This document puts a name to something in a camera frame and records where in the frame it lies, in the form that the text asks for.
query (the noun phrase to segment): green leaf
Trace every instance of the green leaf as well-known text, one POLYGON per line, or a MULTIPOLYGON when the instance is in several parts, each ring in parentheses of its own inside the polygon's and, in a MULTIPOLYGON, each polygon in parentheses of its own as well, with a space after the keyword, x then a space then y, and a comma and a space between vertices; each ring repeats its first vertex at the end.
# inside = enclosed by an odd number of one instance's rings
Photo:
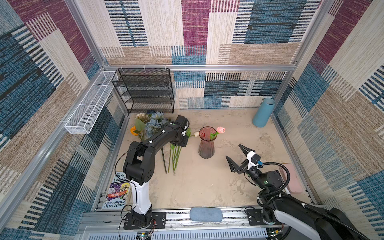
POLYGON ((140 119, 136 118, 135 127, 136 130, 142 131, 145 128, 145 123, 143 123, 143 121, 141 121, 140 119))

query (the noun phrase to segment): beige table surface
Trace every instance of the beige table surface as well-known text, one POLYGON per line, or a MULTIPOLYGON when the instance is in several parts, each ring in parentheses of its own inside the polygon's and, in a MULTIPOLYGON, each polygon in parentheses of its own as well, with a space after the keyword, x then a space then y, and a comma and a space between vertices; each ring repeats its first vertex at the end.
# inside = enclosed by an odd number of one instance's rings
MULTIPOLYGON (((220 110, 179 110, 174 114, 165 114, 174 121, 177 115, 185 116, 190 122, 192 134, 204 126, 225 127, 225 133, 215 140, 215 155, 210 159, 199 156, 199 137, 190 137, 188 145, 181 151, 176 173, 165 173, 161 151, 156 154, 155 173, 149 181, 149 198, 154 209, 183 208, 194 206, 229 207, 257 205, 256 197, 260 191, 244 178, 244 174, 232 173, 225 158, 228 155, 240 164, 245 156, 238 147, 242 144, 254 149, 262 162, 291 163, 283 142, 269 119, 263 128, 255 127, 252 118, 257 108, 220 109, 220 110)), ((121 144, 120 157, 129 148, 132 141, 140 141, 133 136, 130 128, 134 126, 135 114, 132 114, 121 144)), ((168 167, 170 144, 164 146, 164 155, 168 167)), ((117 165, 121 170, 125 157, 117 165)), ((277 169, 266 166, 265 170, 277 169)), ((310 202, 308 194, 292 196, 310 202)))

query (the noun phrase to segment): black mounting plate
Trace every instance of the black mounting plate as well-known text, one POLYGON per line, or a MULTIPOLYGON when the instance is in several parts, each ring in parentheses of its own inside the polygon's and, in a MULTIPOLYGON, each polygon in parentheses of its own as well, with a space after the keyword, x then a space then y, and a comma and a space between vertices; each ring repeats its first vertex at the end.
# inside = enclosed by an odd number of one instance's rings
MULTIPOLYGON (((156 221, 156 229, 166 227, 166 212, 152 212, 152 218, 156 221)), ((153 227, 153 221, 145 229, 151 229, 153 227)), ((132 218, 132 215, 128 214, 124 221, 124 230, 140 229, 137 222, 132 218)))
POLYGON ((268 225, 263 221, 263 215, 261 214, 262 209, 246 209, 245 212, 248 215, 248 222, 250 226, 257 225, 268 225))

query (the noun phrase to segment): black mesh shelf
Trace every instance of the black mesh shelf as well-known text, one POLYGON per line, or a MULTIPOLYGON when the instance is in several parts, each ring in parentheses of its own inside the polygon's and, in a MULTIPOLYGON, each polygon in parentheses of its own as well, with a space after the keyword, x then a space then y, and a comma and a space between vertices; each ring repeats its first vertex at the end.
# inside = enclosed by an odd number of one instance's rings
POLYGON ((119 68, 112 81, 130 113, 173 113, 175 98, 167 68, 119 68))

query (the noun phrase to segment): orange flower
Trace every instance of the orange flower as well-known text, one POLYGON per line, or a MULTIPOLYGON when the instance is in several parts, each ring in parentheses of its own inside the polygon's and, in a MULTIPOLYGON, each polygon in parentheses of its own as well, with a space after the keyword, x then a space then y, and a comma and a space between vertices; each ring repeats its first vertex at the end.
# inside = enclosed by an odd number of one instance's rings
POLYGON ((132 135, 133 135, 133 136, 138 136, 138 134, 135 133, 135 130, 136 130, 136 127, 135 127, 135 126, 131 127, 131 133, 132 133, 132 135))

